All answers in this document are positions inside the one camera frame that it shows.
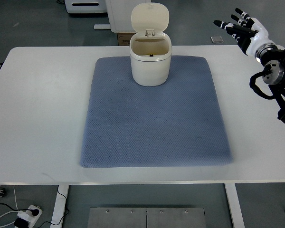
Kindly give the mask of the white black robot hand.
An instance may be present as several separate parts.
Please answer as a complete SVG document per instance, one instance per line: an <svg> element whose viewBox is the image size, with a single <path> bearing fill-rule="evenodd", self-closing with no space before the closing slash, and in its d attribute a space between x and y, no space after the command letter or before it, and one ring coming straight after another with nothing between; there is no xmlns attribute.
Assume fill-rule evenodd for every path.
<svg viewBox="0 0 285 228"><path fill-rule="evenodd" d="M239 8L236 8L235 12L238 16L231 15L234 23L221 20L215 20L213 23L231 35L245 55L261 58L266 51L277 49L276 44L269 39L268 31L259 20Z"/></svg>

